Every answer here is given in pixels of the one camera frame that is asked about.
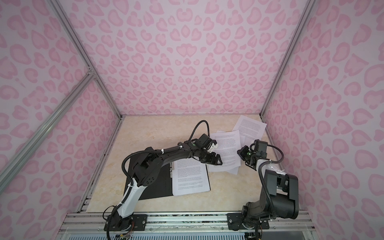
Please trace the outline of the large text sheet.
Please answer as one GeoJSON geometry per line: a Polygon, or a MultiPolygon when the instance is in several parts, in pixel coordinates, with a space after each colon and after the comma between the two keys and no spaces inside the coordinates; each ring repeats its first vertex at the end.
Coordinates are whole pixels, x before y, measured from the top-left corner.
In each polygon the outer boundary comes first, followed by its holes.
{"type": "Polygon", "coordinates": [[[221,156],[223,164],[221,166],[208,165],[208,172],[228,172],[237,175],[241,166],[241,159],[237,153],[241,149],[240,132],[236,130],[214,133],[211,134],[211,138],[218,143],[218,147],[214,152],[221,156]]]}

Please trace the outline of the red and black folder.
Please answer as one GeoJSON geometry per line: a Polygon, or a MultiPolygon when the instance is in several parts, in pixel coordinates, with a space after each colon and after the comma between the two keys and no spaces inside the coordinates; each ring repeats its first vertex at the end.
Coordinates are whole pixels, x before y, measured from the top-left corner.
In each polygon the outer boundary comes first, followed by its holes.
{"type": "Polygon", "coordinates": [[[154,159],[155,155],[144,153],[128,156],[123,160],[122,170],[127,177],[123,203],[129,199],[131,193],[135,193],[138,200],[174,196],[172,163],[161,163],[152,168],[149,164],[152,164],[154,159]]]}

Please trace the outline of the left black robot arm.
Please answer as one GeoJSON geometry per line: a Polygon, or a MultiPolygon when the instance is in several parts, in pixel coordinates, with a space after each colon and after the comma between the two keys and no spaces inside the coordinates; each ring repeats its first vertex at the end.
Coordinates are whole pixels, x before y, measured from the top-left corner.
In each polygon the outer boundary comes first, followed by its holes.
{"type": "Polygon", "coordinates": [[[136,204],[145,189],[153,184],[162,167],[183,159],[197,159],[202,164],[221,166],[216,140],[203,134],[198,139],[179,142],[175,147],[155,150],[151,147],[128,155],[122,162],[122,171],[127,177],[126,189],[122,200],[114,206],[106,218],[104,231],[130,231],[133,229],[133,217],[136,204]]]}

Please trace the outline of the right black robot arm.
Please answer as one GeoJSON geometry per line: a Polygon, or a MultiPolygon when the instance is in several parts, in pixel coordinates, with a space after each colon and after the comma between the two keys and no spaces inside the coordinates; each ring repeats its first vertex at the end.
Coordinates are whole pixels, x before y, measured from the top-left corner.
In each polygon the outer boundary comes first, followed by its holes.
{"type": "Polygon", "coordinates": [[[279,148],[261,140],[238,150],[247,167],[259,174],[262,184],[260,199],[246,203],[241,213],[227,214],[229,230],[256,230],[269,228],[269,221],[295,220],[299,215],[299,180],[295,175],[274,168],[284,160],[279,148]]]}

